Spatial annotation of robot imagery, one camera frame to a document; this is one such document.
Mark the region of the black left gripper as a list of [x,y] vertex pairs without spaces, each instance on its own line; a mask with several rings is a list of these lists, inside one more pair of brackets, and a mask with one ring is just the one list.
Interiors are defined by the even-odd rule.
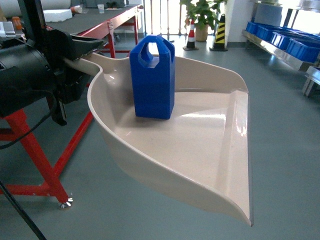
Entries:
[[41,31],[43,42],[41,51],[44,53],[54,74],[54,97],[48,99],[50,104],[57,101],[52,120],[59,125],[66,125],[65,105],[80,99],[88,75],[80,70],[67,66],[65,60],[76,61],[105,44],[103,39],[71,35],[59,29]]

